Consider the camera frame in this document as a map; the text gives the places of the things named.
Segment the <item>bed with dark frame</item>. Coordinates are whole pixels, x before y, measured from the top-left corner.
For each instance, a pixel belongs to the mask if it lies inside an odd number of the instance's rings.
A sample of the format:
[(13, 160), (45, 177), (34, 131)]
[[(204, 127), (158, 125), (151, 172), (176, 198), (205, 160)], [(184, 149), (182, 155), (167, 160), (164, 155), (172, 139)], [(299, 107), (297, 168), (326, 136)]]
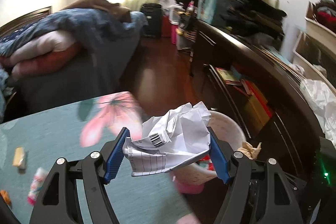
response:
[(90, 52), (82, 48), (60, 69), (38, 76), (9, 79), (15, 94), (6, 106), (8, 122), (40, 111), (115, 92), (139, 45), (146, 17), (131, 12), (125, 24), (131, 36), (106, 43)]

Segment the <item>brown blanket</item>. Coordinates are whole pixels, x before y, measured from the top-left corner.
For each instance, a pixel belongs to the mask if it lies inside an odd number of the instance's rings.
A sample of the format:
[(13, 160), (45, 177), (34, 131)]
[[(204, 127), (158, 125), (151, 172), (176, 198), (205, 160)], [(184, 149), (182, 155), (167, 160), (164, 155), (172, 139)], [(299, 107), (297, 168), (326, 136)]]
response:
[(62, 10), (66, 9), (99, 9), (113, 15), (122, 23), (130, 23), (130, 9), (122, 6), (120, 3), (110, 3), (107, 0), (76, 0), (67, 5)]

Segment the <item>white plastic bag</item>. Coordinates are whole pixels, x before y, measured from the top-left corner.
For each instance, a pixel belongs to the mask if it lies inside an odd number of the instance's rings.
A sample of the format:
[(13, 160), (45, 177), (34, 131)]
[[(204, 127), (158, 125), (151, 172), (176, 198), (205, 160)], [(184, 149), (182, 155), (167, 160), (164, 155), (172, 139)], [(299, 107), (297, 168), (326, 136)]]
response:
[(336, 144), (335, 95), (322, 81), (304, 79), (300, 89), (308, 105), (317, 117), (325, 138)]

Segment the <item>pink white small bottle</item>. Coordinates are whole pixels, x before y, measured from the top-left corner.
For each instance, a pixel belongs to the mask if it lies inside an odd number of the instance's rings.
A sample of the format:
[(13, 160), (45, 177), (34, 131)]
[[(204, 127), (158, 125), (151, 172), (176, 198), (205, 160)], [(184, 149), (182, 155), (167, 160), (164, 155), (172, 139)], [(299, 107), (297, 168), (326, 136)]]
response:
[(36, 173), (34, 174), (33, 181), (30, 185), (30, 190), (27, 196), (27, 202), (30, 205), (35, 205), (39, 192), (41, 191), (43, 183), (45, 182), (45, 179), (48, 176), (48, 174), (49, 172), (43, 169), (42, 167), (39, 167)]

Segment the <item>orange small trash piece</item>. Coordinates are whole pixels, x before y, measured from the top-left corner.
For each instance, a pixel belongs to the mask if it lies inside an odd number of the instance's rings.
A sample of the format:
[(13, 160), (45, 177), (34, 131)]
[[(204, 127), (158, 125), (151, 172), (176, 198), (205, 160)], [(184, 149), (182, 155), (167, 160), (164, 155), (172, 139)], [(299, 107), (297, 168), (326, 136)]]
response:
[(9, 193), (6, 190), (1, 189), (0, 194), (1, 194), (2, 198), (4, 199), (5, 203), (9, 207), (11, 207), (11, 199), (10, 199)]

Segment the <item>white paper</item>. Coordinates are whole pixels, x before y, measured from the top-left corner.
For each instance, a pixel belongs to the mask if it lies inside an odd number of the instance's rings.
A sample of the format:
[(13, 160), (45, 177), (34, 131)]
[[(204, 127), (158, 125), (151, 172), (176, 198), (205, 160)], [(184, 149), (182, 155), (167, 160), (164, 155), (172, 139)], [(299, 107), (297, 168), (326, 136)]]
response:
[(196, 162), (210, 148), (207, 129), (211, 113), (201, 101), (186, 103), (142, 124), (142, 138), (125, 139), (123, 154), (131, 165), (131, 176), (168, 173)]

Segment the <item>books in cabinet shelf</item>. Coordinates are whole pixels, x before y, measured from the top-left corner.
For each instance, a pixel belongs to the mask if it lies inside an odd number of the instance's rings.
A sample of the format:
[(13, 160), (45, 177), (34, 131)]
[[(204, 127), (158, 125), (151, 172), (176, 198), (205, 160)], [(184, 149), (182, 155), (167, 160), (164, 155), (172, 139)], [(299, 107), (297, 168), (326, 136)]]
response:
[(258, 124), (264, 126), (272, 118), (273, 110), (268, 106), (268, 100), (252, 81), (246, 79), (233, 66), (229, 70), (215, 67), (215, 71), (227, 86), (231, 86), (233, 90), (246, 98), (244, 110), (249, 110), (250, 116), (254, 116), (254, 120)]

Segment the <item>dark wooden long cabinet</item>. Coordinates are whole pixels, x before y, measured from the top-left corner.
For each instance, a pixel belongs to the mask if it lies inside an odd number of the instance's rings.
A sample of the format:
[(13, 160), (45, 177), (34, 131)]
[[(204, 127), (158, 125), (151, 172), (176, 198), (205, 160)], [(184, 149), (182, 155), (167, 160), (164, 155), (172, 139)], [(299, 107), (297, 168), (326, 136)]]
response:
[(198, 21), (190, 74), (205, 105), (261, 145), (259, 160), (273, 157), (302, 179), (317, 170), (322, 129), (296, 80), (267, 54)]

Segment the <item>yellow small box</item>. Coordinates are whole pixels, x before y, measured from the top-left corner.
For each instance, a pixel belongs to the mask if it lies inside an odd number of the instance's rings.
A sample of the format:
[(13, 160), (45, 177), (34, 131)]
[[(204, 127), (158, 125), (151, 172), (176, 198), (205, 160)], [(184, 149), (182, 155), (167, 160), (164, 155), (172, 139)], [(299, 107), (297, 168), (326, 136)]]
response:
[(26, 152), (24, 147), (17, 147), (14, 151), (13, 166), (17, 169), (25, 170), (26, 168)]

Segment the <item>beige crumpled tissue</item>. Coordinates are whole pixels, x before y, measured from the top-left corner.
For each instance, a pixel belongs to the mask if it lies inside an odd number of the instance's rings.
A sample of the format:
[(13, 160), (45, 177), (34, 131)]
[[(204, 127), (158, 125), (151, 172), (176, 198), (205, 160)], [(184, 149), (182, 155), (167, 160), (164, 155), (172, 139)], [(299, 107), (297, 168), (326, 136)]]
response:
[(250, 143), (247, 141), (244, 141), (241, 144), (241, 147), (237, 149), (237, 151), (243, 153), (246, 157), (248, 157), (250, 160), (256, 160), (258, 154), (261, 151), (261, 142), (258, 143), (257, 147), (253, 147)]

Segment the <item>white shelf unit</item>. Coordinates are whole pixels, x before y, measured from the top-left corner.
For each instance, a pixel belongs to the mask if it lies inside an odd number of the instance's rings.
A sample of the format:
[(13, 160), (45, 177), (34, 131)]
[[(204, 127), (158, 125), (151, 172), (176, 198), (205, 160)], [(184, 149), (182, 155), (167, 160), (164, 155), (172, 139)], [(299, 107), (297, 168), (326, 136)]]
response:
[(293, 64), (303, 68), (307, 79), (325, 82), (335, 89), (335, 2), (309, 2), (306, 29), (293, 50)]

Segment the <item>teal floral tablecloth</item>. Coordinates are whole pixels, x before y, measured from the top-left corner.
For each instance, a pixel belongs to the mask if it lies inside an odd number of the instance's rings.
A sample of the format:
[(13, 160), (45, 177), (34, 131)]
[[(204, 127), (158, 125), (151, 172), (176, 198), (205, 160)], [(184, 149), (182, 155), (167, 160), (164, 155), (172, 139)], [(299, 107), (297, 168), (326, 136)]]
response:
[[(9, 193), (11, 210), (21, 223), (30, 220), (33, 206), (27, 196), (39, 167), (50, 170), (59, 157), (83, 159), (115, 138), (106, 128), (97, 144), (80, 145), (82, 128), (99, 111), (89, 101), (76, 102), (1, 124), (1, 189)], [(17, 147), (25, 149), (25, 170), (13, 166)], [(132, 177), (127, 159), (106, 192), (120, 223), (176, 223), (192, 212), (169, 174)]]

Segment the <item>teal storage box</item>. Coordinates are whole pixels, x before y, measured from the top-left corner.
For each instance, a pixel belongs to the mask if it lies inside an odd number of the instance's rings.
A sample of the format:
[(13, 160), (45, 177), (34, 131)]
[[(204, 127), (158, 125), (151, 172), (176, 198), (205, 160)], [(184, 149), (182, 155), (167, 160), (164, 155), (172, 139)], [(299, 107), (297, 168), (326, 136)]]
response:
[(199, 0), (198, 19), (211, 26), (224, 28), (227, 26), (229, 6), (230, 0)]

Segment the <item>pink red folded quilt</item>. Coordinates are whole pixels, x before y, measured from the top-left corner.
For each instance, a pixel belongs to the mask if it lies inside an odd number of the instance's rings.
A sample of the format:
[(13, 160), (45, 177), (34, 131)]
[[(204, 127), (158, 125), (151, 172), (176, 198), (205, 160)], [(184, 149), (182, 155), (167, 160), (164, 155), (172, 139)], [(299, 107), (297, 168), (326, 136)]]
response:
[(57, 30), (39, 36), (18, 48), (1, 65), (11, 68), (14, 79), (56, 72), (81, 50), (81, 44), (66, 31)]

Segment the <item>blue patterned duvet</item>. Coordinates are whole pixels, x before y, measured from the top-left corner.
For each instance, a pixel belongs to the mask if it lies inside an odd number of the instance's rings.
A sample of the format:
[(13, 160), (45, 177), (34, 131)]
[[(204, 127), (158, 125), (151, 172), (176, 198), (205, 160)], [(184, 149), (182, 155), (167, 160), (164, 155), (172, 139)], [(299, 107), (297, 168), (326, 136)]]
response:
[(140, 33), (148, 25), (146, 16), (139, 11), (131, 12), (130, 17), (130, 23), (122, 23), (110, 13), (98, 9), (58, 11), (2, 36), (1, 56), (9, 57), (32, 39), (57, 30), (69, 32), (84, 48), (95, 50), (100, 45)]

